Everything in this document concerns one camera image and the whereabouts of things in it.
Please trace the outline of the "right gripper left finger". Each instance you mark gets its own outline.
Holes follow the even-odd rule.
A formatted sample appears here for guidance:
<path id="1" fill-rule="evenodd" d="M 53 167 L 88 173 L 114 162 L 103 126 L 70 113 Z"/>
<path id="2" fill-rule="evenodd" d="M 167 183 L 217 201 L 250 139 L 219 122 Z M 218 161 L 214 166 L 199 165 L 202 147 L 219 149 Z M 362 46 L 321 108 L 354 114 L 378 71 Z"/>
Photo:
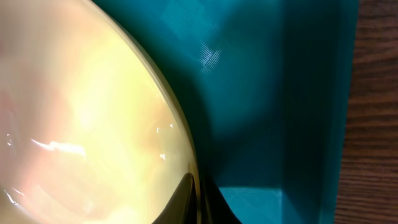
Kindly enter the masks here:
<path id="1" fill-rule="evenodd" d="M 193 174 L 186 173 L 153 224 L 197 224 L 197 195 Z"/>

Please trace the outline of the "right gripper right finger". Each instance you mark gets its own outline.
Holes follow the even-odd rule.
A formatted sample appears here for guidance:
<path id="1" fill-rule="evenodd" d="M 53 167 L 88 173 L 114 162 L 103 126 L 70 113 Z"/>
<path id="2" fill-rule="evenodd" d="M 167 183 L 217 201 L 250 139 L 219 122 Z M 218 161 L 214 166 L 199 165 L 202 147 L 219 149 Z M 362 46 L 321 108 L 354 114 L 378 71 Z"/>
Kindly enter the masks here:
<path id="1" fill-rule="evenodd" d="M 203 224 L 242 224 L 209 177 L 201 181 L 201 210 Z"/>

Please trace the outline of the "yellow-green plate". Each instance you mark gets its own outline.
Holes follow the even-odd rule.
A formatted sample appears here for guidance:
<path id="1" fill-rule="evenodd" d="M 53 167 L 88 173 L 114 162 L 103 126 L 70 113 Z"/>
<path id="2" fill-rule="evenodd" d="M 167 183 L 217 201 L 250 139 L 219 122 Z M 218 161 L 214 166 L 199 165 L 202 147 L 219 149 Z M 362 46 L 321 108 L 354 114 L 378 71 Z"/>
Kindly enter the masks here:
<path id="1" fill-rule="evenodd" d="M 192 138 L 162 73 L 92 1 L 1 2 L 1 222 L 153 223 Z"/>

